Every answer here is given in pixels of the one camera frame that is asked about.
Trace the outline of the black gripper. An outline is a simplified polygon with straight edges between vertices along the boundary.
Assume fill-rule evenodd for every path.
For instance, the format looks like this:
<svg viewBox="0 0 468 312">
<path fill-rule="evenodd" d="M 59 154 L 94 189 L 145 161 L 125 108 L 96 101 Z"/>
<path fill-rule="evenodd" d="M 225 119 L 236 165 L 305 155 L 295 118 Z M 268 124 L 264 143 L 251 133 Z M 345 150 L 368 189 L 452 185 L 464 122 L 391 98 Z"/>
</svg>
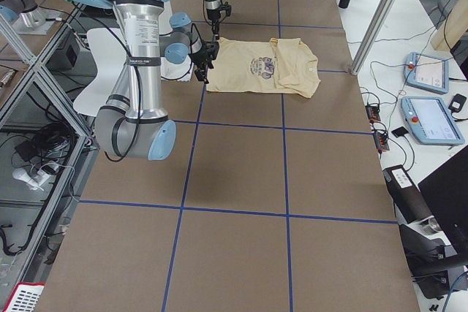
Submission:
<svg viewBox="0 0 468 312">
<path fill-rule="evenodd" d="M 212 61 L 216 59 L 219 52 L 219 43 L 217 41 L 201 41 L 197 48 L 198 51 L 189 54 L 192 62 L 197 67 L 195 76 L 198 81 L 209 84 L 207 69 L 214 68 Z"/>
<path fill-rule="evenodd" d="M 211 31 L 213 34 L 213 41 L 218 41 L 219 35 L 219 21 L 222 18 L 222 13 L 226 17 L 230 17 L 232 12 L 232 6 L 227 1 L 222 2 L 221 0 L 205 1 L 205 9 L 209 21 L 211 22 Z"/>
</svg>

